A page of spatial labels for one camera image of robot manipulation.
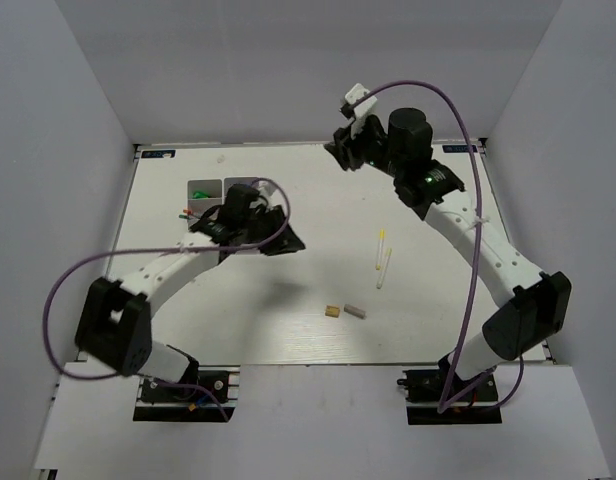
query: wall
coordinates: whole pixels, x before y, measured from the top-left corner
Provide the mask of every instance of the wall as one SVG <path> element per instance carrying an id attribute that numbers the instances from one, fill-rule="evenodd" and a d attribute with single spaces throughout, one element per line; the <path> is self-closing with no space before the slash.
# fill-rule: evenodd
<path id="1" fill-rule="evenodd" d="M 135 143 L 325 140 L 356 82 L 441 86 L 490 134 L 560 0 L 57 0 Z M 400 89 L 457 138 L 432 93 Z"/>
<path id="2" fill-rule="evenodd" d="M 132 156 L 55 3 L 0 1 L 0 480 L 28 478 L 57 379 L 41 341 L 45 295 L 110 246 Z M 64 360 L 101 267 L 69 282 L 53 310 Z"/>
<path id="3" fill-rule="evenodd" d="M 616 479 L 616 2 L 566 0 L 488 142 L 513 239 L 573 293 L 551 343 Z"/>

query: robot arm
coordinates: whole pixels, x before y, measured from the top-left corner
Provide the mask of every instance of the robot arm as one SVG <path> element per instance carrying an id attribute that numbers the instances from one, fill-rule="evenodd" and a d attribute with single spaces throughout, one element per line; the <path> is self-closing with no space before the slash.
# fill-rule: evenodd
<path id="1" fill-rule="evenodd" d="M 462 349 L 453 377 L 455 391 L 459 391 L 484 371 L 516 359 L 561 330 L 571 285 L 561 272 L 544 273 L 491 224 L 477 218 L 463 182 L 432 158 L 432 127 L 423 112 L 414 108 L 393 111 L 386 133 L 372 113 L 375 97 L 351 107 L 366 93 L 359 84 L 348 92 L 341 112 L 351 123 L 338 129 L 333 141 L 325 145 L 339 165 L 354 171 L 367 163 L 393 177 L 399 199 L 441 233 L 469 264 L 475 226 L 482 223 L 478 273 L 499 310 Z M 444 377 L 453 353 L 439 361 Z"/>
<path id="2" fill-rule="evenodd" d="M 153 341 L 151 319 L 170 297 L 226 260 L 235 247 L 261 243 L 283 227 L 285 215 L 280 206 L 272 206 L 272 193 L 268 184 L 259 188 L 233 185 L 223 205 L 190 226 L 176 244 L 180 253 L 161 255 L 115 280 L 95 280 L 77 329 L 77 346 L 124 376 L 141 374 L 196 383 L 198 362 L 181 350 Z M 213 249 L 217 246 L 228 248 Z M 290 225 L 259 247 L 267 256 L 303 249 L 305 245 Z"/>

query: cable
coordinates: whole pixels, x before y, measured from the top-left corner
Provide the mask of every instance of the cable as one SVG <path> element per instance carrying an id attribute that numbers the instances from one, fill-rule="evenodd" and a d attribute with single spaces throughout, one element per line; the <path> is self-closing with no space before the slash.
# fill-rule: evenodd
<path id="1" fill-rule="evenodd" d="M 212 246 L 212 247 L 190 247 L 190 248 L 185 248 L 183 250 L 180 248 L 131 248 L 131 249 L 124 249 L 124 250 L 113 250 L 110 252 L 97 253 L 89 257 L 86 257 L 82 260 L 79 260 L 72 267 L 68 268 L 64 273 L 62 273 L 61 276 L 55 281 L 53 286 L 50 288 L 50 292 L 48 293 L 48 296 L 46 297 L 46 302 L 44 304 L 44 310 L 42 314 L 42 325 L 41 325 L 43 341 L 44 341 L 44 349 L 46 350 L 46 355 L 48 356 L 48 360 L 50 361 L 54 369 L 60 375 L 65 375 L 66 377 L 72 378 L 73 380 L 105 380 L 105 379 L 113 378 L 119 375 L 116 372 L 105 374 L 105 375 L 94 375 L 94 376 L 80 375 L 77 373 L 69 372 L 61 366 L 61 364 L 59 363 L 59 360 L 57 360 L 57 357 L 55 356 L 52 350 L 52 346 L 50 345 L 50 332 L 49 332 L 50 307 L 52 306 L 52 302 L 55 298 L 55 295 L 57 294 L 57 291 L 59 290 L 61 285 L 66 281 L 66 279 L 70 275 L 72 275 L 76 270 L 83 267 L 84 265 L 95 262 L 97 260 L 101 260 L 103 258 L 114 257 L 117 255 L 139 255 L 139 254 L 149 254 L 149 253 L 177 254 L 177 253 L 182 253 L 182 251 L 183 252 L 193 252 L 193 253 L 194 252 L 235 253 L 235 252 L 240 252 L 242 250 L 252 250 L 256 248 L 265 247 L 267 244 L 269 244 L 270 242 L 275 240 L 279 235 L 281 235 L 283 231 L 286 229 L 286 227 L 288 226 L 288 222 L 290 221 L 290 201 L 284 189 L 281 188 L 279 184 L 277 184 L 277 182 L 269 178 L 258 178 L 252 183 L 255 184 L 258 182 L 268 182 L 273 187 L 275 187 L 277 190 L 279 190 L 279 193 L 283 197 L 284 203 L 286 204 L 286 219 L 282 223 L 281 227 L 279 227 L 279 230 L 277 230 L 270 237 L 266 238 L 265 240 L 262 240 L 259 243 L 244 244 L 244 245 L 240 245 L 237 247 L 222 247 L 219 245 Z"/>
<path id="2" fill-rule="evenodd" d="M 521 385 L 521 380 L 524 378 L 524 367 L 525 367 L 524 357 L 520 355 L 519 356 L 519 374 L 517 375 L 517 380 L 515 381 L 515 384 L 513 385 L 508 395 L 506 395 L 503 400 L 500 400 L 494 405 L 482 408 L 480 412 L 490 412 L 491 410 L 495 410 L 496 408 L 503 407 L 506 403 L 510 401 L 512 397 L 514 397 L 515 393 L 517 393 L 517 390 L 519 390 L 519 386 Z"/>
<path id="3" fill-rule="evenodd" d="M 477 391 L 473 390 L 472 391 L 472 398 L 470 399 L 470 403 L 468 405 L 466 405 L 466 410 L 472 408 L 472 406 L 475 404 L 475 402 L 477 401 Z"/>
<path id="4" fill-rule="evenodd" d="M 199 400 L 197 400 L 194 405 L 195 407 L 200 407 L 204 404 L 204 402 L 206 401 L 206 399 L 208 398 L 208 395 L 204 395 L 203 397 L 201 397 Z"/>
<path id="5" fill-rule="evenodd" d="M 154 382 L 160 387 L 164 387 L 164 388 L 190 388 L 190 389 L 202 392 L 210 400 L 212 400 L 212 403 L 217 405 L 217 408 L 219 409 L 219 413 L 221 413 L 221 416 L 224 417 L 224 420 L 228 422 L 229 418 L 228 418 L 228 414 L 226 413 L 226 410 L 224 410 L 224 406 L 217 399 L 217 397 L 215 397 L 212 394 L 212 392 L 208 390 L 206 387 L 202 387 L 201 385 L 195 385 L 192 383 L 171 383 L 171 382 L 166 382 L 165 380 L 159 380 L 158 378 L 156 378 Z"/>
<path id="6" fill-rule="evenodd" d="M 184 392 L 184 396 L 185 396 L 185 398 L 182 398 L 182 397 L 177 397 L 177 396 L 175 396 L 174 398 L 175 398 L 175 399 L 177 399 L 177 400 L 179 400 L 179 401 L 187 401 L 187 400 L 190 400 L 190 399 L 192 398 L 192 396 L 195 394 L 195 391 L 193 390 L 193 391 L 192 391 L 192 392 L 190 392 L 190 394 L 188 394 L 188 395 L 186 395 L 186 393 L 188 393 L 188 392 Z"/>
<path id="7" fill-rule="evenodd" d="M 459 129 L 461 130 L 461 134 L 464 137 L 464 142 L 468 147 L 468 155 L 470 156 L 470 166 L 472 167 L 472 175 L 475 179 L 475 197 L 476 197 L 476 208 L 475 214 L 477 218 L 482 217 L 482 194 L 481 194 L 481 181 L 479 179 L 479 170 L 477 169 L 477 159 L 475 158 L 475 152 L 473 151 L 473 144 L 470 141 L 470 135 L 468 135 L 468 129 L 466 128 L 466 124 L 464 123 L 457 107 L 450 100 L 450 97 L 446 95 L 439 87 L 432 85 L 428 82 L 422 82 L 419 80 L 398 80 L 396 82 L 386 83 L 381 85 L 362 98 L 357 100 L 355 103 L 351 105 L 351 108 L 354 109 L 357 105 L 367 100 L 369 97 L 372 97 L 384 90 L 393 87 L 399 87 L 402 85 L 414 85 L 417 87 L 423 87 L 428 90 L 432 90 L 437 95 L 439 95 L 448 105 L 453 115 L 455 116 L 455 120 L 457 120 L 457 124 L 459 125 Z M 439 399 L 439 407 L 437 411 L 441 414 L 444 413 L 448 407 L 461 398 L 465 393 L 475 388 L 479 383 L 484 380 L 484 374 L 480 375 L 473 381 L 467 388 L 463 389 L 461 392 L 454 395 L 452 398 L 448 398 L 450 395 L 450 389 L 452 387 L 452 379 L 455 375 L 455 370 L 457 369 L 457 363 L 459 362 L 459 357 L 461 355 L 461 350 L 464 347 L 464 342 L 466 341 L 466 335 L 468 334 L 468 325 L 470 324 L 470 316 L 472 315 L 472 307 L 475 302 L 475 295 L 477 293 L 477 280 L 479 278 L 479 254 L 481 248 L 481 222 L 477 222 L 475 225 L 475 249 L 472 254 L 472 271 L 470 274 L 470 287 L 468 288 L 468 298 L 466 300 L 466 308 L 464 311 L 464 318 L 461 323 L 461 329 L 459 331 L 459 338 L 457 339 L 457 345 L 455 346 L 452 362 L 450 363 L 450 370 L 448 370 L 448 375 L 446 376 L 446 382 L 444 383 L 444 388 L 441 392 L 441 398 Z"/>

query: label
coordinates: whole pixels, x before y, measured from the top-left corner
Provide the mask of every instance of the label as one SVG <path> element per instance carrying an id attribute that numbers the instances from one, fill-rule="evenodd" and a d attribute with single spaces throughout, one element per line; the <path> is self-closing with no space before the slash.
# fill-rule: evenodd
<path id="1" fill-rule="evenodd" d="M 141 158 L 173 158 L 175 150 L 144 150 Z"/>
<path id="2" fill-rule="evenodd" d="M 468 153 L 468 145 L 442 145 L 444 153 Z M 477 145 L 472 146 L 472 151 L 477 153 Z"/>

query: white table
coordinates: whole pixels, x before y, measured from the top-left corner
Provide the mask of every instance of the white table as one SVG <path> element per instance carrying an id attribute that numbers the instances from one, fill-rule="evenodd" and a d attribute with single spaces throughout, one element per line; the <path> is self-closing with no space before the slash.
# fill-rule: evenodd
<path id="1" fill-rule="evenodd" d="M 435 158 L 474 192 L 467 153 L 445 154 L 436 146 Z M 481 161 L 480 171 L 484 213 L 503 231 Z M 157 312 L 156 340 L 207 365 L 436 362 L 454 348 L 468 265 L 398 200 L 392 179 L 370 167 L 343 172 L 321 145 L 209 145 L 177 148 L 174 158 L 140 159 L 117 248 L 174 245 L 187 228 L 178 214 L 189 180 L 257 176 L 287 191 L 291 225 L 307 249 L 234 256 L 201 275 Z M 380 228 L 393 255 L 377 290 Z M 116 257 L 111 274 L 148 261 Z M 367 318 L 324 316 L 327 304 L 344 303 L 365 309 Z M 480 285 L 469 337 L 495 310 Z M 536 347 L 526 358 L 545 356 Z"/>

